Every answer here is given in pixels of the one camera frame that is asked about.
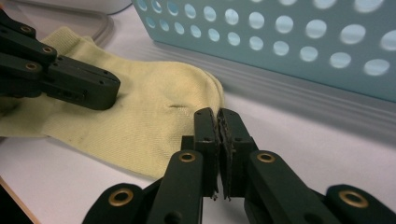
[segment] white object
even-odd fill
[[[21,2],[99,11],[106,14],[119,12],[132,4],[131,0],[22,0]]]

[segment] black plastic part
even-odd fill
[[[244,197],[248,183],[248,155],[258,150],[239,115],[222,108],[218,113],[219,137],[222,148],[219,156],[224,198]]]
[[[273,220],[259,195],[250,183],[244,200],[245,212],[250,224],[273,224]]]
[[[1,223],[33,224],[33,221],[21,210],[8,192],[0,185]]]
[[[181,136],[180,150],[194,150],[194,136]]]
[[[0,76],[39,80],[42,73],[41,64],[0,52]]]
[[[343,223],[396,223],[395,213],[378,199],[364,190],[349,185],[330,187],[324,202]]]
[[[201,223],[203,165],[203,156],[194,150],[182,150],[172,156],[148,224]]]
[[[3,9],[0,9],[0,24],[14,30],[17,33],[30,38],[35,38],[35,29],[31,26],[12,20]]]
[[[151,211],[152,205],[154,204],[155,197],[157,196],[158,189],[161,186],[161,183],[163,182],[163,179],[158,179],[154,183],[150,184],[148,187],[143,189],[143,194],[145,197],[145,200],[142,202],[140,206],[140,215],[142,217],[142,220],[145,222],[141,223],[146,223],[146,220],[149,216],[149,213]]]
[[[41,95],[40,85],[36,81],[19,77],[0,76],[0,96],[37,97]]]
[[[113,106],[120,88],[110,72],[65,56],[49,66],[41,83],[48,96],[95,110]]]
[[[212,109],[204,108],[194,114],[194,150],[199,151],[204,160],[204,197],[213,197],[218,189],[219,138]]]
[[[318,196],[275,153],[252,152],[247,172],[274,224],[340,223]],[[250,196],[247,193],[248,200],[257,200]]]
[[[140,212],[143,199],[143,190],[138,186],[131,184],[115,185],[102,193],[85,216],[83,223],[144,223],[144,217]]]
[[[57,56],[55,48],[0,25],[0,51],[32,60],[43,65],[52,63]]]

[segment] white surface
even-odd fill
[[[132,4],[131,0],[21,0],[38,4],[48,4],[57,7],[70,7],[91,11],[100,11],[106,14],[116,13]]]
[[[181,61],[222,82],[260,149],[279,154],[321,193],[349,184],[396,211],[396,106],[258,68],[152,42],[129,7],[113,15],[104,49],[131,60]],[[87,157],[57,140],[8,138],[0,175],[42,223],[80,223],[107,188],[153,180]],[[203,223],[247,223],[243,200],[205,199]]]
[[[55,5],[43,7],[12,0],[1,2],[4,2],[4,10],[12,20],[35,28],[37,39],[45,38],[61,26],[68,26],[79,35],[91,36],[95,43],[105,42],[106,37],[112,34],[113,20],[105,13]]]

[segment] fabric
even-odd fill
[[[0,98],[0,136],[51,136],[100,160],[142,175],[161,177],[193,135],[193,113],[224,106],[220,83],[184,63],[129,61],[99,49],[86,37],[61,28],[45,38],[59,54],[112,72],[120,81],[116,103],[96,111],[45,94]]]

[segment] light blue plastic basket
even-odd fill
[[[396,102],[394,0],[134,0],[156,41]]]

